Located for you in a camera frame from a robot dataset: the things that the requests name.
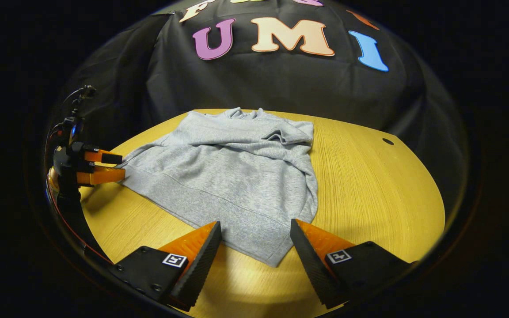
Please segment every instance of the sweatshirt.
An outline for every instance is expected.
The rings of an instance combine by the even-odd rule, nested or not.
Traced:
[[[121,184],[194,228],[220,221],[227,246],[277,266],[292,247],[290,220],[317,211],[312,142],[313,123],[262,109],[190,111],[125,157]]]

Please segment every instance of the cable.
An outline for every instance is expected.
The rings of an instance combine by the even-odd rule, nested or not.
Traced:
[[[44,165],[45,165],[45,171],[48,170],[48,167],[46,166],[46,157],[48,155],[48,145],[50,144],[50,139],[52,139],[52,137],[54,136],[55,133],[57,133],[58,131],[56,130],[56,128],[60,126],[60,124],[57,124],[55,125],[49,132],[48,132],[48,135],[46,135],[46,143],[45,143],[45,146],[44,146],[44,157],[45,157],[45,160],[44,160]]]
[[[58,212],[58,215],[60,215],[60,218],[62,219],[62,221],[64,222],[64,224],[66,224],[66,226],[68,227],[68,229],[73,233],[73,235],[75,235],[75,237],[77,237],[77,239],[79,239],[84,245],[86,245],[89,249],[91,249],[92,252],[94,252],[97,256],[103,258],[103,260],[107,261],[109,264],[111,265],[115,265],[113,264],[112,261],[110,261],[109,259],[107,259],[105,256],[101,255],[100,253],[98,253],[96,250],[94,250],[89,244],[87,244],[83,239],[81,239],[81,237],[79,237],[79,235],[77,235],[77,233],[72,229],[72,227],[70,227],[70,225],[68,224],[68,222],[66,222],[66,220],[64,219],[64,217],[62,216],[62,213],[60,212],[60,209],[58,209],[58,204],[56,203],[56,200],[54,199],[54,196],[52,195],[52,190],[51,190],[51,187],[48,183],[48,179],[46,180],[46,187],[47,189],[50,190],[50,198],[52,199],[52,202],[54,203],[54,207],[56,209],[56,211]]]
[[[78,92],[79,92],[79,91],[81,91],[82,89],[83,89],[83,87],[78,88],[76,91],[73,91],[70,95],[68,95],[68,97],[66,97],[66,98],[64,99],[64,101],[62,102],[62,105],[61,105],[61,106],[64,106],[64,104],[66,103],[66,101],[67,101],[70,97],[72,97],[72,95],[74,95],[75,93],[78,93]]]

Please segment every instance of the purple letter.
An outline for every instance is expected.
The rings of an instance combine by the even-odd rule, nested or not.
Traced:
[[[317,6],[322,7],[323,4],[317,0],[294,0],[295,2],[298,2],[299,4],[309,4],[310,6]]]
[[[235,22],[234,19],[225,20],[216,24],[221,31],[221,45],[216,49],[210,49],[208,45],[208,33],[211,28],[205,28],[194,33],[193,37],[196,39],[196,53],[202,60],[214,60],[224,56],[229,52],[233,45],[233,34],[231,25]]]

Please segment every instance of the yellow table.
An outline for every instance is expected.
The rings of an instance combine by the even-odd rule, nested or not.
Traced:
[[[217,114],[224,110],[197,111]],[[314,123],[309,155],[319,186],[319,207],[313,225],[355,244],[373,240],[407,262],[422,258],[436,243],[444,229],[441,194],[424,165],[400,139],[332,119],[269,113]],[[125,156],[170,133],[185,116],[156,125],[113,152]],[[158,248],[193,230],[117,183],[80,192],[87,223],[113,262],[140,246]],[[295,248],[272,268],[222,244],[198,302],[188,314],[302,318],[328,311],[311,287]]]

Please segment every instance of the beige letter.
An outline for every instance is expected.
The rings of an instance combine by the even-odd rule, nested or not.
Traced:
[[[215,0],[206,0],[204,2],[201,2],[200,4],[196,4],[195,6],[191,6],[190,8],[186,9],[186,14],[184,15],[184,18],[180,20],[180,22],[184,22],[188,20],[189,18],[193,18],[194,16],[198,15],[199,10],[205,9],[205,7],[208,6],[211,2],[214,2]]]
[[[319,56],[334,56],[335,52],[327,46],[323,28],[325,24],[300,20],[292,29],[277,18],[256,18],[251,20],[258,25],[258,42],[252,46],[255,52],[272,52],[278,49],[278,44],[272,42],[274,35],[288,50],[293,50],[301,38],[304,44],[300,50]]]

